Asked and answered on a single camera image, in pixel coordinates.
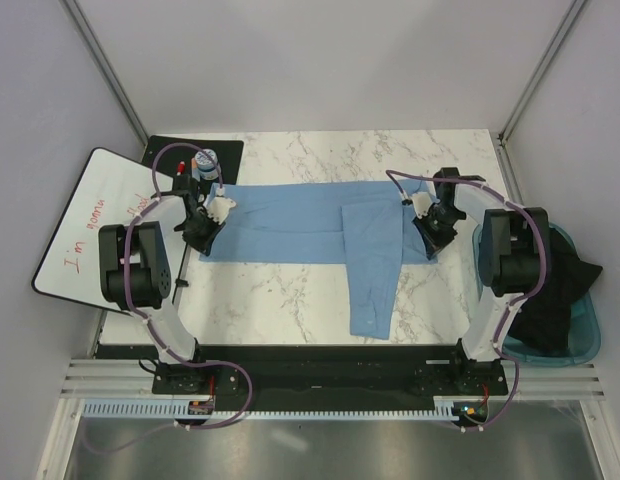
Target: gray wall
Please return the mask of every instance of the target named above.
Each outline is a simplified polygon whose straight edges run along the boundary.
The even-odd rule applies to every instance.
[[[508,149],[526,200],[605,268],[596,366],[620,432],[620,0],[590,2]]]
[[[152,133],[500,129],[570,0],[78,0]]]
[[[30,279],[94,147],[140,145],[57,0],[0,1],[0,479],[34,475],[95,310]]]

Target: white marble table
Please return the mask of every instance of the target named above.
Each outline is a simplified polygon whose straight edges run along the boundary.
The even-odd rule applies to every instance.
[[[184,135],[245,142],[241,185],[386,180],[388,168],[432,175],[443,166],[478,174],[506,193],[487,130]],[[202,344],[455,343],[478,302],[472,220],[437,265],[404,265],[390,339],[349,333],[344,265],[211,264],[192,254],[179,315]],[[144,327],[109,313],[102,344],[149,344]]]

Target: metal frame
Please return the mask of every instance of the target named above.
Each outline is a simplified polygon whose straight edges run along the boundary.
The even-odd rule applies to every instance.
[[[514,375],[513,365],[506,364],[504,370],[506,378],[511,380]],[[79,420],[86,403],[94,403],[99,399],[121,399],[127,404],[138,403],[148,406],[153,403],[165,403],[166,400],[204,399],[201,396],[154,395],[152,383],[153,377],[141,370],[136,360],[72,360],[37,472],[37,480],[64,478],[78,432]],[[503,400],[504,398],[495,397],[494,399]],[[445,402],[451,398],[439,397],[436,400]],[[455,397],[454,400],[476,401],[478,398]],[[604,411],[603,405],[606,402],[593,365],[580,365],[573,368],[523,366],[519,390],[514,400],[517,402],[580,401],[606,480],[620,480],[620,456],[614,450],[615,444],[608,431],[607,423],[601,421],[604,419],[601,412]],[[383,415],[377,418],[401,421],[427,420],[418,412],[406,413]],[[285,419],[298,420],[303,415],[303,413],[300,415],[286,414]],[[272,415],[262,412],[256,416],[263,419],[282,418],[281,415],[277,416],[276,412]],[[347,418],[371,420],[375,417],[365,412],[352,412]]]
[[[117,78],[117,75],[110,65],[108,61],[108,57],[101,48],[99,44],[99,40],[95,35],[94,31],[90,27],[90,23],[88,22],[86,16],[83,13],[83,10],[79,6],[76,0],[59,0],[61,5],[64,7],[70,19],[75,24],[77,31],[81,35],[81,39],[85,44],[86,48],[90,52],[90,56],[95,62],[97,70],[103,76],[103,79],[106,81],[108,88],[112,92],[112,95],[119,103],[121,110],[125,114],[128,122],[130,122],[130,126],[134,130],[135,134],[141,141],[143,145],[148,143],[148,133],[141,122],[141,119],[137,115],[132,103],[128,99],[121,82]]]
[[[541,60],[537,64],[532,76],[530,77],[530,80],[528,80],[528,83],[523,89],[523,93],[519,97],[519,100],[517,101],[514,110],[510,114],[510,117],[508,117],[508,121],[506,122],[499,135],[501,140],[503,140],[504,142],[507,142],[512,135],[512,132],[517,126],[517,123],[519,123],[519,120],[521,119],[521,115],[530,103],[530,100],[534,96],[534,93],[537,91],[539,84],[550,69],[550,66],[557,57],[557,54],[561,50],[561,47],[563,47],[566,38],[572,31],[572,28],[576,24],[579,16],[581,15],[581,12],[583,12],[588,2],[589,0],[573,0],[570,4],[570,7],[568,7],[568,10],[561,19],[561,22],[559,23],[559,27],[557,28],[554,36],[552,37],[552,40],[550,40],[550,44],[546,48],[546,51],[543,53]]]
[[[77,0],[60,1],[75,23],[97,68],[106,80],[136,135],[145,144],[148,134]],[[503,129],[498,134],[492,134],[508,195],[517,202],[522,202],[522,192],[506,150],[507,140],[511,137],[523,112],[587,4],[588,0],[572,1]],[[89,356],[94,354],[102,322],[103,316],[98,324],[95,342],[88,352]],[[513,375],[512,365],[505,364],[504,370],[506,377],[511,379]],[[36,478],[43,480],[64,477],[86,399],[125,398],[146,403],[159,399],[165,400],[166,396],[155,396],[151,393],[152,382],[153,378],[142,372],[136,361],[73,360],[63,384],[53,425],[49,432]],[[476,398],[455,398],[455,400],[476,400]],[[515,401],[550,402],[557,400],[581,402],[587,430],[604,478],[620,479],[620,452],[617,449],[619,442],[615,441],[615,437],[611,434],[614,428],[610,428],[610,421],[606,413],[607,402],[593,365],[567,369],[541,369],[527,366],[522,368],[519,393],[515,396]]]

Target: black garment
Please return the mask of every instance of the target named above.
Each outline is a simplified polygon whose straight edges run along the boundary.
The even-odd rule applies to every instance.
[[[568,353],[570,305],[583,297],[603,267],[581,261],[568,241],[550,229],[552,268],[541,291],[525,302],[508,335],[546,356]]]

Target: purple cable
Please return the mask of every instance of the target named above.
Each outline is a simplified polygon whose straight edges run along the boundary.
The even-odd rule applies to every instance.
[[[187,359],[180,357],[175,352],[173,352],[170,348],[168,348],[168,346],[161,339],[161,337],[159,337],[159,334],[155,330],[154,325],[152,325],[152,320],[148,317],[148,315],[146,315],[144,312],[136,308],[134,305],[134,302],[132,301],[132,292],[131,292],[131,286],[130,286],[130,250],[132,246],[132,231],[134,230],[134,226],[137,225],[143,217],[145,217],[148,213],[150,213],[161,202],[161,190],[159,189],[159,184],[157,182],[157,177],[156,177],[157,165],[159,163],[160,158],[163,156],[163,154],[174,147],[190,147],[199,152],[202,152],[208,158],[208,160],[210,160],[215,165],[217,173],[219,174],[219,186],[223,188],[223,178],[221,175],[221,169],[219,167],[219,164],[207,152],[204,152],[201,148],[197,147],[196,145],[193,145],[191,143],[185,143],[185,142],[184,143],[172,143],[170,145],[166,145],[165,147],[163,147],[159,151],[159,153],[157,153],[157,156],[155,157],[154,162],[152,163],[152,183],[157,193],[156,199],[152,203],[150,203],[146,208],[144,208],[139,213],[139,215],[135,216],[132,219],[132,221],[130,222],[130,225],[128,226],[126,230],[126,236],[125,236],[125,241],[124,241],[124,252],[123,252],[123,286],[124,286],[126,304],[128,306],[128,309],[131,312],[139,315],[141,318],[148,321],[147,322],[148,332],[150,333],[154,341],[159,346],[161,346],[162,349],[165,349],[166,353],[170,355],[172,358],[174,358],[176,361],[178,361],[180,364],[185,365],[190,368],[207,368],[207,367],[217,367],[217,366],[230,367],[230,368],[236,369],[246,378],[246,381],[248,382],[248,398],[246,402],[244,403],[244,405],[239,409],[237,413],[235,413],[231,417],[226,418],[225,420],[222,420],[221,422],[218,422],[218,423],[213,423],[210,425],[205,425],[205,424],[204,425],[191,425],[189,427],[189,429],[192,429],[192,430],[212,430],[215,428],[226,427],[228,425],[235,423],[237,420],[239,420],[239,418],[245,412],[247,412],[248,407],[250,406],[250,403],[252,402],[252,397],[253,397],[253,385],[252,385],[252,379],[250,378],[250,375],[241,365],[238,365],[233,362],[217,360],[217,361],[211,361],[211,362],[194,363],[194,362],[190,362]],[[109,454],[120,452],[121,450],[131,445],[134,445],[137,442],[140,442],[144,438],[150,435],[153,435],[154,433],[170,428],[173,425],[174,424],[160,425],[159,427],[148,430],[143,435],[129,442],[126,442],[117,448],[113,448],[110,450],[100,450],[92,446],[87,439],[85,428],[83,428],[82,433],[81,433],[81,441],[82,441],[82,444],[85,446],[85,448],[91,453],[95,455],[109,455]]]
[[[398,172],[396,170],[386,170],[386,175],[388,175],[390,180],[392,180],[392,182],[397,186],[399,191],[404,195],[405,195],[405,190],[401,187],[397,179],[394,178],[394,175],[398,175],[400,177],[405,177],[405,178],[411,178],[414,180],[429,181],[433,183],[457,183],[460,185],[470,185],[472,187],[479,188],[480,190],[483,190],[484,192],[486,192],[488,195],[492,196],[493,198],[496,198],[498,201],[503,203],[506,207],[511,208],[512,210],[520,214],[526,220],[526,222],[528,222],[528,225],[530,225],[530,229],[532,230],[532,236],[534,237],[534,241],[537,244],[537,249],[539,250],[539,280],[537,281],[537,284],[535,285],[535,287],[532,290],[530,290],[528,293],[525,293],[519,297],[513,298],[512,300],[508,302],[508,309],[506,309],[503,312],[503,315],[499,319],[499,323],[497,324],[497,328],[495,329],[495,333],[492,339],[493,343],[498,344],[499,337],[501,337],[501,333],[503,332],[503,328],[508,319],[510,308],[517,302],[534,297],[537,293],[539,293],[539,291],[541,291],[541,289],[543,288],[543,284],[545,283],[546,274],[548,271],[548,268],[547,268],[548,265],[547,265],[546,251],[545,251],[545,247],[543,244],[543,239],[541,238],[541,231],[539,230],[538,225],[536,224],[534,219],[530,216],[530,214],[526,212],[523,208],[521,208],[519,205],[516,205],[510,202],[509,200],[506,200],[505,197],[501,195],[499,192],[497,192],[493,188],[490,188],[487,185],[484,185],[482,183],[478,183],[472,180],[463,180],[459,178],[423,177],[421,175],[412,175],[409,173]],[[510,394],[508,395],[508,398],[506,399],[506,402],[504,403],[503,408],[501,408],[501,410],[499,410],[499,412],[495,416],[493,416],[491,419],[489,419],[487,422],[481,425],[480,426],[481,428],[479,426],[466,427],[465,431],[469,431],[469,432],[481,431],[485,427],[492,425],[498,418],[500,418],[508,410],[508,408],[510,408],[510,404],[512,403],[512,400],[514,399],[514,396],[517,394],[517,388],[519,387],[519,376],[520,376],[520,371],[519,371],[520,367],[519,367],[518,360],[513,357],[510,357],[509,355],[506,355],[498,347],[495,347],[494,350],[504,360],[509,360],[514,363],[514,380],[512,382],[512,387],[510,388]]]
[[[162,349],[165,349],[168,355],[170,355],[172,358],[174,358],[176,361],[178,361],[182,365],[185,365],[186,367],[190,367],[190,368],[206,368],[206,367],[217,367],[217,366],[231,367],[239,371],[246,378],[246,381],[248,382],[248,399],[246,400],[245,404],[239,409],[237,413],[235,413],[230,418],[227,418],[219,423],[214,423],[210,425],[200,425],[196,427],[191,426],[190,428],[194,430],[211,430],[213,428],[225,427],[227,425],[234,423],[236,420],[238,420],[239,417],[241,417],[241,415],[243,415],[248,410],[248,407],[250,406],[250,403],[252,402],[252,395],[253,395],[252,379],[250,378],[250,375],[248,375],[248,372],[246,372],[242,366],[237,365],[236,363],[233,363],[233,362],[226,362],[226,361],[218,360],[218,361],[203,362],[203,363],[193,363],[193,362],[188,361],[187,359],[180,357],[175,352],[170,350],[168,345],[166,345],[165,342],[159,337],[159,334],[157,333],[154,326],[152,325],[152,321],[150,320],[148,315],[146,315],[144,312],[142,312],[137,307],[135,307],[134,302],[132,301],[132,291],[130,288],[130,248],[132,245],[132,231],[134,229],[134,226],[137,223],[139,223],[141,218],[146,216],[152,209],[154,209],[159,204],[159,202],[160,200],[158,201],[155,200],[150,205],[148,205],[139,214],[139,216],[133,218],[126,231],[126,237],[125,237],[125,242],[124,242],[124,247],[123,247],[123,286],[124,286],[124,292],[126,296],[126,304],[128,305],[128,308],[130,309],[131,312],[134,312],[137,315],[139,315],[141,318],[148,320],[148,323],[147,323],[148,332],[150,333],[152,338],[155,340],[155,342]]]
[[[159,183],[157,182],[157,165],[159,165],[159,160],[161,160],[161,157],[163,157],[163,154],[166,153],[168,150],[171,150],[175,147],[188,147],[188,148],[192,148],[196,150],[197,152],[201,152],[208,160],[210,160],[214,164],[214,168],[217,171],[217,174],[219,175],[219,187],[223,188],[223,177],[221,176],[221,167],[219,166],[219,163],[214,158],[212,158],[212,156],[208,152],[205,152],[202,148],[199,148],[192,143],[187,143],[187,142],[171,143],[163,147],[161,150],[159,150],[159,153],[157,153],[157,156],[154,157],[154,161],[152,162],[152,184],[154,185],[154,189],[157,193],[156,198],[161,198],[161,189],[159,188]]]
[[[173,426],[172,423],[164,423],[162,425],[159,425],[158,427],[151,428],[147,432],[142,433],[137,438],[133,438],[132,440],[130,440],[129,442],[124,443],[123,445],[120,445],[120,446],[118,446],[116,448],[111,448],[111,449],[108,449],[108,450],[102,450],[100,448],[95,447],[94,445],[92,445],[90,443],[90,441],[88,440],[87,432],[86,432],[87,427],[85,425],[82,425],[81,426],[81,444],[86,448],[86,450],[88,450],[93,455],[99,455],[99,456],[112,455],[113,453],[120,452],[121,450],[124,450],[124,449],[134,445],[135,443],[140,442],[141,440],[144,440],[145,438],[149,437],[150,435],[154,435],[157,432],[161,432],[163,430],[167,430],[168,428],[171,428],[172,426]]]

